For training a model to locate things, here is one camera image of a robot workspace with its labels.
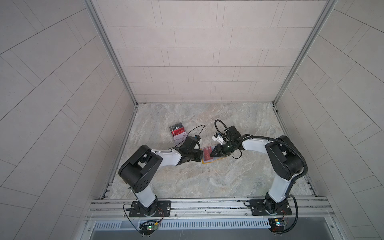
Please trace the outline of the red VIP card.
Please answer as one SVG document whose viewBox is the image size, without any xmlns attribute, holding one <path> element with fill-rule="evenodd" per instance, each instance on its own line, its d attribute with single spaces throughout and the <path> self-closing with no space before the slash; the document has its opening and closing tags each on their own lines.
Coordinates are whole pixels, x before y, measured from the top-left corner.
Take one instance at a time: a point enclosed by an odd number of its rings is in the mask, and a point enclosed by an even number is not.
<svg viewBox="0 0 384 240">
<path fill-rule="evenodd" d="M 206 163 L 212 162 L 214 160 L 214 158 L 211 157 L 211 153 L 213 151 L 212 146 L 203 148 L 202 150 L 203 150 L 203 163 L 206 164 Z"/>
</svg>

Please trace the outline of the black VIP card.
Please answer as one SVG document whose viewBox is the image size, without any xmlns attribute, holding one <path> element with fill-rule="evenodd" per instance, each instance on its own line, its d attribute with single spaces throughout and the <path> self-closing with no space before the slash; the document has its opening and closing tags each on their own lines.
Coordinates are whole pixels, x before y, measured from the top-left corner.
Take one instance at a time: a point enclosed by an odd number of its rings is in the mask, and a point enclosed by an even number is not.
<svg viewBox="0 0 384 240">
<path fill-rule="evenodd" d="M 170 126 L 170 131 L 171 132 L 178 131 L 179 129 L 182 129 L 183 127 L 184 126 L 182 123 L 177 123 L 177 124 Z"/>
</svg>

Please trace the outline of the yellow leather card holder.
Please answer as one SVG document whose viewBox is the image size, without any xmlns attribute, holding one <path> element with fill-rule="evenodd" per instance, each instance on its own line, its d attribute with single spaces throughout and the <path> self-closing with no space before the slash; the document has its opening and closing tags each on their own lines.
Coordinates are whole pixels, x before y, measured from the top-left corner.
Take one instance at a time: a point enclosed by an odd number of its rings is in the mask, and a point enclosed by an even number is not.
<svg viewBox="0 0 384 240">
<path fill-rule="evenodd" d="M 217 160 L 221 160 L 221 159 L 224 159 L 224 158 L 226 158 L 226 156 L 223 156 L 222 158 L 214 158 L 214 160 L 212 162 L 210 162 L 210 163 L 213 163 L 213 162 L 215 162 Z"/>
</svg>

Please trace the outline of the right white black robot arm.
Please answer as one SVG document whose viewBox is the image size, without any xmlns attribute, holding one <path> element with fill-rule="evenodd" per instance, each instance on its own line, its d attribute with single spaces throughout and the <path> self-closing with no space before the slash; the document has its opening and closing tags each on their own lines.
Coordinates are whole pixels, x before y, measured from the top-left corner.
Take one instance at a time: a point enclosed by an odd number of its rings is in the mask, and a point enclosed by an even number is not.
<svg viewBox="0 0 384 240">
<path fill-rule="evenodd" d="M 287 198 L 296 180 L 308 172 L 305 158 L 292 141 L 284 135 L 276 139 L 241 135 L 234 126 L 223 133 L 216 132 L 212 139 L 219 143 L 210 152 L 210 158 L 213 159 L 228 157 L 237 150 L 255 151 L 268 155 L 275 177 L 271 188 L 266 193 L 263 205 L 265 212 L 269 215 L 283 212 L 283 207 L 287 206 Z"/>
</svg>

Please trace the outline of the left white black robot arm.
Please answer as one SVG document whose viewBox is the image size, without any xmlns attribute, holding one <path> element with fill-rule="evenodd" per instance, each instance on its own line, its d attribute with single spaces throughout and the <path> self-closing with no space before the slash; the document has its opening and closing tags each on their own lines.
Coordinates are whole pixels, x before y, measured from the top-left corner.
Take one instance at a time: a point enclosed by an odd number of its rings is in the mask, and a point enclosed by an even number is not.
<svg viewBox="0 0 384 240">
<path fill-rule="evenodd" d="M 118 174 L 128 184 L 145 215 L 155 213 L 158 197 L 150 187 L 157 170 L 165 166 L 178 166 L 186 162 L 200 163 L 204 152 L 200 150 L 200 137 L 188 136 L 181 146 L 166 151 L 153 150 L 146 145 L 140 146 L 120 167 Z"/>
</svg>

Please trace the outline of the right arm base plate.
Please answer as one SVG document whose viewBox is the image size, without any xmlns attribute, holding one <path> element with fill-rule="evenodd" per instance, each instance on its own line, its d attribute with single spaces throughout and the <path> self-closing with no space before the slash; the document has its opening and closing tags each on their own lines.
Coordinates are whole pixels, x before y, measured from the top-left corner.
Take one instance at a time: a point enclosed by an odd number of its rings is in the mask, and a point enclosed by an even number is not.
<svg viewBox="0 0 384 240">
<path fill-rule="evenodd" d="M 244 205 L 251 209 L 253 216 L 292 215 L 292 209 L 287 199 L 280 203 L 276 203 L 274 200 L 253 199 L 244 202 Z"/>
</svg>

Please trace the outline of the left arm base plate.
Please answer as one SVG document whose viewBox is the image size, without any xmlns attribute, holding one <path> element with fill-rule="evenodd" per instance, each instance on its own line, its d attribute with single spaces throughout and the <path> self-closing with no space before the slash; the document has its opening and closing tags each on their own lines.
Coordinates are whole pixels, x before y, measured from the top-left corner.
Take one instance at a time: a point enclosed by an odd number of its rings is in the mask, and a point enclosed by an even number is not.
<svg viewBox="0 0 384 240">
<path fill-rule="evenodd" d="M 133 201 L 129 210 L 130 218 L 144 218 L 144 217 L 169 217 L 171 211 L 171 201 L 155 200 L 149 207 L 144 207 L 139 201 Z"/>
</svg>

